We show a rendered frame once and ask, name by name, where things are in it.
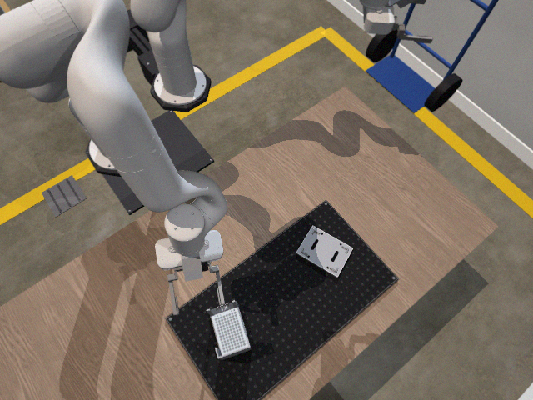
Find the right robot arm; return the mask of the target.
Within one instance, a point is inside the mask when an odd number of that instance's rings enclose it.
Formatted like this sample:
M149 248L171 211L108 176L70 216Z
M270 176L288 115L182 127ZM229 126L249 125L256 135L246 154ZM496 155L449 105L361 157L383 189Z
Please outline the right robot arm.
M92 160L117 170L150 211L170 210L164 225L185 282L203 278L199 251L227 201L208 176L175 169L124 75L129 37L123 0L33 0L0 16L0 81L43 103L70 97Z

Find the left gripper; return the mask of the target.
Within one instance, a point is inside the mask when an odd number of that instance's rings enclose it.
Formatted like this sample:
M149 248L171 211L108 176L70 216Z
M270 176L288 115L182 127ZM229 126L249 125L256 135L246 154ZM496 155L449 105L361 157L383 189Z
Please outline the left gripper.
M406 28L405 24L397 22L397 16L394 15L394 7L370 7L363 5L363 19L365 32L370 34L387 35L391 30L398 30L397 38L400 40L411 40L416 43L431 43L433 41L432 36L425 35L404 35Z

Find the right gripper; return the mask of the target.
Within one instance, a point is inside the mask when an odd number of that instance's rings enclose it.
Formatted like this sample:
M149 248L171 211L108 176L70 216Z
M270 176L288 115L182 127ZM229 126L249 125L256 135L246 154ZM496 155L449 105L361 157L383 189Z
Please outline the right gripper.
M182 255L177 253L168 238L160 239L156 242L155 245L156 255L157 255L157 264L162 270L171 270L174 269L175 273L167 274L167 279L169 282L171 299L172 299L172 311L173 315L179 315L179 308L177 297L175 297L173 281L178 280L177 272L183 271L182 269ZM217 230L211 230L205 236L205 242L202 249L199 251L201 263L207 262L209 266L210 273L216 273L217 276L217 296L219 305L225 305L222 283L220 279L219 267L218 265L211 266L210 262L220 260L223 255L223 246L221 234Z

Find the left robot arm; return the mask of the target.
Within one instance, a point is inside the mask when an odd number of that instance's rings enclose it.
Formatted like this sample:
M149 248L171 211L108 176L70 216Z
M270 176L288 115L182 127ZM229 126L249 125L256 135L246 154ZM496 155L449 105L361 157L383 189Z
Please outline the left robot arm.
M361 0L370 7L401 9L415 0ZM193 67L187 38L186 0L131 0L132 16L148 31L159 74L154 82L157 96L171 105L195 102L206 90L201 70ZM161 76L160 76L161 75Z

